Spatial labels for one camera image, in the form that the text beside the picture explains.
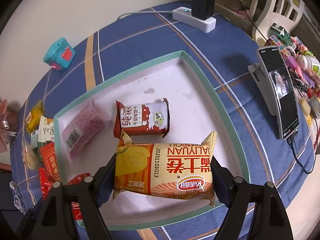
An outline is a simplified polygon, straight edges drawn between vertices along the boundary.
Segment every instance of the yellow snack wrapper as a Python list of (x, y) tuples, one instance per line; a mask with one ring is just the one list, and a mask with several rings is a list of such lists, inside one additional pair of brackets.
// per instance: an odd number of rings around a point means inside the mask
[(208, 199), (214, 205), (210, 162), (216, 132), (202, 144), (134, 144), (122, 131), (117, 148), (114, 197), (128, 190), (175, 199)]
[(32, 133), (38, 128), (41, 116), (44, 115), (43, 112), (43, 104), (42, 101), (39, 100), (26, 116), (26, 129), (28, 133)]

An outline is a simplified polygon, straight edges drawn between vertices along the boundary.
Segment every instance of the pink snack package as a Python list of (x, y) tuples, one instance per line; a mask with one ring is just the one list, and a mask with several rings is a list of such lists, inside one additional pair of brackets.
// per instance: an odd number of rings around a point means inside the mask
[(68, 124), (62, 132), (62, 138), (70, 162), (78, 157), (84, 146), (105, 123), (105, 114), (92, 101)]

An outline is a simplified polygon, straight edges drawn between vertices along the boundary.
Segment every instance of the blue cube toy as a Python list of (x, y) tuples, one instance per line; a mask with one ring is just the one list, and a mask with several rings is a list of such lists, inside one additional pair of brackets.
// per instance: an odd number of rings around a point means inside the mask
[(69, 67), (75, 54), (75, 50), (69, 45), (67, 40), (60, 38), (48, 49), (43, 57), (43, 61), (59, 71)]

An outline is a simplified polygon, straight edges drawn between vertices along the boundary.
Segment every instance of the blue tablecloth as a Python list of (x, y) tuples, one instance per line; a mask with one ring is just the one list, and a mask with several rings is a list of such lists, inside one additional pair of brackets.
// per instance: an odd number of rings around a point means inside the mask
[[(191, 7), (190, 1), (159, 5), (148, 10), (173, 10)], [(216, 14), (216, 28), (210, 33), (177, 22), (172, 15), (133, 15), (118, 20), (94, 33), (75, 47), (70, 67), (61, 72), (50, 70), (37, 84), (19, 114), (20, 131), (11, 146), (12, 175), (23, 201), (32, 207), (42, 193), (38, 173), (28, 170), (21, 158), (22, 127), (26, 114), (39, 99), (44, 101), (45, 116), (54, 117), (63, 107), (92, 87), (140, 63), (168, 53), (186, 51), (204, 71), (228, 111), (249, 164), (251, 182), (274, 181), (285, 206), (300, 190), (306, 174), (295, 163), (287, 142), (278, 139), (276, 118), (267, 106), (247, 66), (258, 62), (258, 45), (240, 28)], [(299, 160), (310, 170), (313, 145), (310, 131), (299, 108), (300, 127), (294, 142)], [(245, 239), (253, 205), (240, 237)], [(152, 228), (157, 239), (213, 239), (226, 214), (224, 206), (197, 217)], [(138, 231), (112, 231), (115, 239), (141, 239)]]

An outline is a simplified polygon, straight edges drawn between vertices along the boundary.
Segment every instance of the screw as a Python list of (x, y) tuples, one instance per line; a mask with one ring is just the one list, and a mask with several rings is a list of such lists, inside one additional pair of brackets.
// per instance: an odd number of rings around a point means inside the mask
[(85, 181), (86, 183), (89, 183), (89, 182), (93, 181), (93, 177), (91, 177), (91, 176), (85, 177), (85, 178), (84, 178), (84, 181)]
[(60, 182), (56, 181), (54, 184), (53, 184), (53, 187), (60, 187)]
[(243, 179), (241, 177), (235, 177), (235, 182), (236, 183), (242, 183)]
[(268, 185), (268, 187), (274, 187), (274, 186), (275, 186), (275, 184), (273, 184), (272, 181), (268, 181), (268, 182), (267, 182), (267, 185)]

